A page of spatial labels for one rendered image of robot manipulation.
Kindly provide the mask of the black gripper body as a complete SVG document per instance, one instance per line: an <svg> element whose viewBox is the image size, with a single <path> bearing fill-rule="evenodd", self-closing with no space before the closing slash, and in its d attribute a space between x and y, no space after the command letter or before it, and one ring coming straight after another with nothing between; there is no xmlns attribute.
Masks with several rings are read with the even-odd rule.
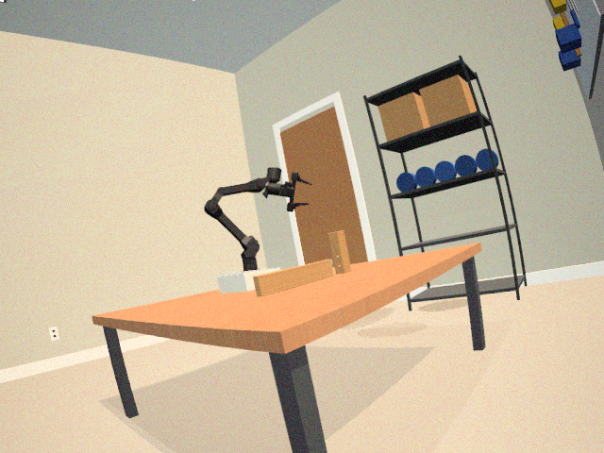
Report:
<svg viewBox="0 0 604 453"><path fill-rule="evenodd" d="M292 185L294 185L294 189L295 189L295 182L298 179L298 173L293 172L291 179L293 180ZM278 183L278 186L277 186L277 195L279 195L279 196L284 196L283 194L281 194L281 192L283 192L283 190L284 190L284 187L282 187L282 185L284 185L284 184ZM291 211L291 212L294 211L294 190L292 192L292 197L290 198L290 202L287 205L287 211Z"/></svg>

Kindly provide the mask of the wooden post with slot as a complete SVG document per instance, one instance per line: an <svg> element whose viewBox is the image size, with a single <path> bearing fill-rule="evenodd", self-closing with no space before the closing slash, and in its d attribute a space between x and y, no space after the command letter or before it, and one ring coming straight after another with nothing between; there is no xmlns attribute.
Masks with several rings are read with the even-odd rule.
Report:
<svg viewBox="0 0 604 453"><path fill-rule="evenodd" d="M351 272L344 230L328 233L336 275Z"/></svg>

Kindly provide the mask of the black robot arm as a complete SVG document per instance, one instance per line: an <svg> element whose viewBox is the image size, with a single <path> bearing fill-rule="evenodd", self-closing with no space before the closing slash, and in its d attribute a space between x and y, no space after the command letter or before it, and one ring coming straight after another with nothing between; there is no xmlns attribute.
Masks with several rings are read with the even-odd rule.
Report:
<svg viewBox="0 0 604 453"><path fill-rule="evenodd" d="M252 235L250 237L246 236L227 218L221 207L219 207L218 202L223 196L237 193L258 193L264 187L265 189L262 194L265 196L265 198L267 198L268 194L277 195L277 182L280 180L280 175L281 169L277 167L269 167L266 178L257 178L244 184L220 187L213 198L207 201L205 204L204 212L218 220L227 229L227 231L240 242L244 250L241 254L241 257L243 258L243 271L259 270L256 254L260 249L260 245ZM265 183L267 182L268 184L265 186ZM294 185L292 184L292 182L285 181L284 185L282 185L284 190L281 192L281 194L291 198L294 190Z"/></svg>

